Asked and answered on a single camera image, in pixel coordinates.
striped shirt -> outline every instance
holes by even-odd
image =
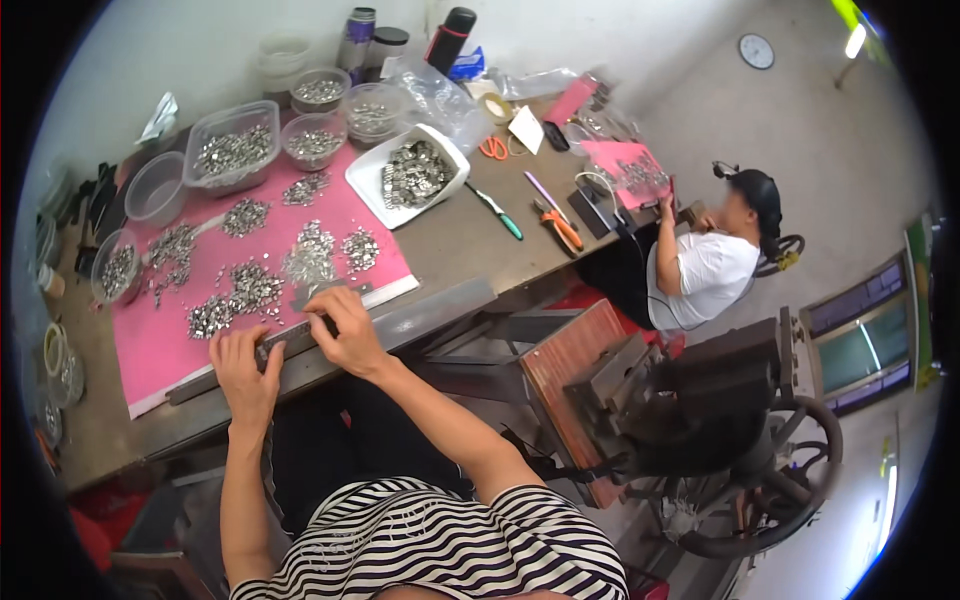
[[[270,581],[230,600],[366,600],[415,585],[472,600],[551,590],[578,600],[626,600],[610,540],[576,506],[536,486],[490,507],[412,477],[344,486],[325,500]]]

purple pen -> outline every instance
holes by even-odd
[[[537,178],[534,177],[534,174],[531,173],[530,171],[524,171],[524,172],[523,172],[523,175],[527,176],[527,179],[530,180],[530,182],[534,184],[534,187],[537,188],[537,191],[539,191],[540,194],[541,194],[544,198],[546,198],[546,200],[550,203],[550,205],[553,206],[554,209],[556,209],[558,213],[560,213],[560,218],[563,219],[564,221],[566,221],[566,224],[569,225],[569,226],[571,226],[571,227],[573,228],[573,230],[576,231],[576,230],[577,230],[577,226],[575,226],[575,225],[573,225],[572,223],[570,223],[570,220],[566,218],[566,215],[564,215],[564,212],[561,210],[561,208],[560,208],[559,206],[557,206],[557,203],[554,202],[554,200],[553,200],[553,198],[550,196],[550,194],[548,194],[547,191],[546,191],[545,189],[543,189],[543,186],[540,185],[540,182],[537,181]]]

hand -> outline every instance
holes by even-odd
[[[285,344],[280,342],[270,350],[263,374],[253,359],[253,346],[269,330],[266,325],[229,335],[221,330],[210,340],[210,362],[233,416],[230,433],[263,436],[274,415]]]
[[[693,224],[693,230],[700,233],[706,233],[717,229],[717,223],[713,220],[713,215],[710,214],[710,211],[704,211],[704,214],[700,215],[700,218],[697,219],[697,222]]]
[[[660,198],[660,217],[664,221],[673,221],[673,194],[667,194],[663,198]]]
[[[370,379],[390,364],[391,356],[376,339],[373,321],[360,295],[346,286],[323,290],[310,299],[303,312],[310,320],[313,339],[331,363],[364,379]],[[326,313],[337,324],[340,334],[336,338],[317,313]]]

workbench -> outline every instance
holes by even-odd
[[[542,112],[537,103],[531,103],[531,108],[536,114]],[[506,140],[504,128],[497,134]],[[376,319],[403,310],[412,316],[429,313],[423,324],[404,332],[406,337],[397,337],[396,343],[412,341],[414,336],[458,321],[478,310],[478,303],[494,300],[572,262],[540,225],[532,205],[537,191],[523,176],[524,171],[533,173],[564,213],[579,224],[585,245],[582,255],[616,239],[614,233],[601,240],[593,239],[566,202],[567,196],[576,190],[573,176],[583,170],[583,157],[557,153],[544,140],[536,156],[509,156],[500,161],[473,152],[468,158],[470,181],[500,204],[522,230],[524,239],[516,240],[486,204],[465,187],[395,229],[394,236],[411,272],[420,281],[420,288],[374,308],[372,316]],[[118,173],[123,172],[123,167],[118,169]],[[651,210],[644,210],[635,218],[642,225],[656,217]],[[178,406],[163,403],[135,420],[130,419],[120,383],[109,309],[98,314],[91,312],[89,282],[73,274],[79,227],[68,228],[63,236],[59,271],[66,274],[67,289],[62,299],[51,302],[50,308],[54,318],[61,317],[71,346],[84,360],[86,373],[84,398],[63,412],[63,439],[59,446],[60,480],[68,492],[74,492],[122,469],[169,456],[222,430],[230,413],[222,391],[216,388]],[[396,343],[385,346],[393,349]],[[317,347],[288,359],[281,375],[279,401],[338,371]]]

black thermos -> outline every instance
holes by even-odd
[[[477,13],[463,7],[456,7],[446,16],[444,24],[437,28],[430,48],[424,59],[444,75],[460,55],[473,24],[477,22]]]

